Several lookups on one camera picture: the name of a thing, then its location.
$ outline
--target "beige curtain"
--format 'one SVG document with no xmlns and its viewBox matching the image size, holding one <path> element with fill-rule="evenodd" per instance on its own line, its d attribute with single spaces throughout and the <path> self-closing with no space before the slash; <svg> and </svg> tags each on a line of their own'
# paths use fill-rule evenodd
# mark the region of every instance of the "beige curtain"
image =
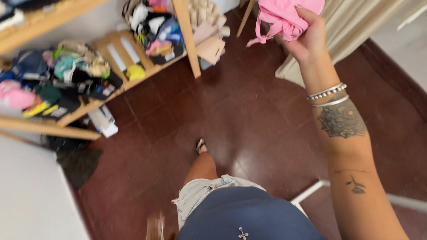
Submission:
<svg viewBox="0 0 427 240">
<path fill-rule="evenodd" d="M 333 63 L 341 61 L 409 0 L 325 0 L 321 13 L 326 19 L 326 46 Z M 277 69 L 276 77 L 302 87 L 299 65 L 288 56 Z"/>
</svg>

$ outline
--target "silver bracelet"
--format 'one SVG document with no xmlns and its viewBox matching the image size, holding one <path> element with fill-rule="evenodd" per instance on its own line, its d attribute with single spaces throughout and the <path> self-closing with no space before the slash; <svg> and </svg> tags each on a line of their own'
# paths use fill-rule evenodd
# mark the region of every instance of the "silver bracelet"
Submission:
<svg viewBox="0 0 427 240">
<path fill-rule="evenodd" d="M 326 97 L 328 95 L 331 95 L 332 93 L 336 93 L 339 91 L 344 90 L 347 87 L 346 84 L 343 84 L 342 82 L 340 82 L 338 85 L 333 86 L 331 88 L 326 89 L 325 91 L 322 91 L 320 93 L 316 93 L 316 94 L 311 94 L 309 96 L 307 96 L 307 100 L 317 100 L 319 98 L 323 98 Z"/>
<path fill-rule="evenodd" d="M 312 105 L 314 108 L 322 108 L 322 107 L 329 107 L 329 106 L 333 106 L 333 105 L 337 105 L 340 104 L 342 102 L 344 102 L 345 100 L 347 100 L 350 96 L 346 95 L 345 97 L 338 99 L 336 101 L 332 101 L 332 102 L 327 102 L 327 103 L 323 103 L 323 104 L 318 104 L 318 105 Z"/>
</svg>

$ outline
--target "light blue denim shorts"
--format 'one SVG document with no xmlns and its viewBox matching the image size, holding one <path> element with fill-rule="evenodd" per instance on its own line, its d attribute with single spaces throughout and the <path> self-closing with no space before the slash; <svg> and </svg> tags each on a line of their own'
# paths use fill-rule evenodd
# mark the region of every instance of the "light blue denim shorts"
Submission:
<svg viewBox="0 0 427 240">
<path fill-rule="evenodd" d="M 182 228 L 190 213 L 206 198 L 208 194 L 222 187 L 257 187 L 265 191 L 263 187 L 251 181 L 231 177 L 228 174 L 222 175 L 219 179 L 194 179 L 187 183 L 181 191 L 179 197 L 172 200 L 178 209 L 178 225 Z"/>
</svg>

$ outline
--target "cross charm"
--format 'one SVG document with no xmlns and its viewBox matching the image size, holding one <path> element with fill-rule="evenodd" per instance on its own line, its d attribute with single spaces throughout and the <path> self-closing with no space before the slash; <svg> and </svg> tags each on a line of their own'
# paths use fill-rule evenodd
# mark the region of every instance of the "cross charm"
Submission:
<svg viewBox="0 0 427 240">
<path fill-rule="evenodd" d="M 249 236 L 249 233 L 243 233 L 242 227 L 239 227 L 239 231 L 242 233 L 239 235 L 239 238 L 243 238 L 243 240 L 246 240 L 246 237 Z"/>
</svg>

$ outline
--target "navy blue top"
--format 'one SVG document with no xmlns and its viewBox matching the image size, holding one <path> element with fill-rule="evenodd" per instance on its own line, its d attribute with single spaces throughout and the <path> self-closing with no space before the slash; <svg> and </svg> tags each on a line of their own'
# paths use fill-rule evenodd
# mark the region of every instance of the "navy blue top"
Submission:
<svg viewBox="0 0 427 240">
<path fill-rule="evenodd" d="M 294 205 L 256 187 L 210 193 L 189 215 L 177 240 L 327 240 Z"/>
</svg>

